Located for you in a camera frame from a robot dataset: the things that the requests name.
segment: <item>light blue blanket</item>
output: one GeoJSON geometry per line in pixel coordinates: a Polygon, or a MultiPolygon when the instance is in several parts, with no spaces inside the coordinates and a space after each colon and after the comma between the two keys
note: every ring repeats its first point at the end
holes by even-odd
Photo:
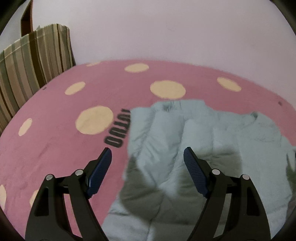
{"type": "MultiPolygon", "coordinates": [[[[187,240],[206,201],[183,161],[188,146],[226,175],[251,177],[273,237],[292,196],[286,167],[288,161],[295,169],[293,147],[263,114],[214,111],[203,101],[183,100],[131,111],[124,187],[102,225],[109,240],[187,240]]],[[[216,235],[223,232],[229,198],[216,235]]]]}

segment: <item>striped curtain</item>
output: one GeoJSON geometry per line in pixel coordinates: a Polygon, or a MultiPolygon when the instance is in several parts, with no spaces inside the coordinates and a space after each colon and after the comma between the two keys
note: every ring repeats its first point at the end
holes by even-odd
{"type": "Polygon", "coordinates": [[[75,65],[69,28],[51,24],[0,53],[0,134],[40,88],[75,65]]]}

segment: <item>metal screw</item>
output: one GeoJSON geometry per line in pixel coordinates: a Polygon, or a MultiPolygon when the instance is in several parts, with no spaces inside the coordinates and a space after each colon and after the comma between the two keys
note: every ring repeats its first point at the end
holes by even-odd
{"type": "Polygon", "coordinates": [[[51,180],[53,177],[54,177],[54,176],[53,176],[52,174],[48,174],[48,175],[45,177],[45,179],[49,181],[49,180],[51,180]]]}
{"type": "Polygon", "coordinates": [[[220,171],[219,171],[218,169],[213,169],[213,170],[212,170],[212,173],[213,173],[214,175],[219,175],[219,174],[220,174],[220,171]]]}
{"type": "Polygon", "coordinates": [[[82,175],[83,174],[83,170],[81,170],[81,169],[78,169],[78,170],[76,170],[76,172],[75,172],[75,175],[76,176],[80,176],[80,175],[82,175]]]}
{"type": "Polygon", "coordinates": [[[242,178],[245,179],[245,180],[249,180],[250,179],[249,175],[247,175],[247,174],[243,174],[242,178]]]}

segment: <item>pink rug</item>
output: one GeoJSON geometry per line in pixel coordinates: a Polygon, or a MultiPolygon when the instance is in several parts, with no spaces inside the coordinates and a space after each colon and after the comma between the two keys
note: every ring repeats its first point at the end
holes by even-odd
{"type": "MultiPolygon", "coordinates": [[[[110,129],[114,122],[124,122],[127,110],[168,99],[201,99],[215,110],[238,114],[261,112],[296,145],[293,107],[275,93],[230,73],[144,60],[75,66],[38,91],[0,138],[0,204],[16,230],[24,236],[30,203],[47,174],[70,175],[109,147],[112,164],[98,194],[90,199],[102,223],[122,187],[128,159],[128,135],[119,138],[110,129]]],[[[71,209],[69,218],[78,234],[71,209]]]]}

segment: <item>white wall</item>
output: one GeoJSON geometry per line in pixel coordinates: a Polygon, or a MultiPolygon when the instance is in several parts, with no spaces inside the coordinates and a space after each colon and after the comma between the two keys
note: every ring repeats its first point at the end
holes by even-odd
{"type": "Polygon", "coordinates": [[[70,28],[77,64],[145,58],[245,77],[296,107],[296,37],[269,0],[38,0],[34,29],[70,28]]]}
{"type": "Polygon", "coordinates": [[[20,20],[30,0],[26,0],[14,13],[0,35],[0,51],[3,51],[21,37],[20,20]]]}

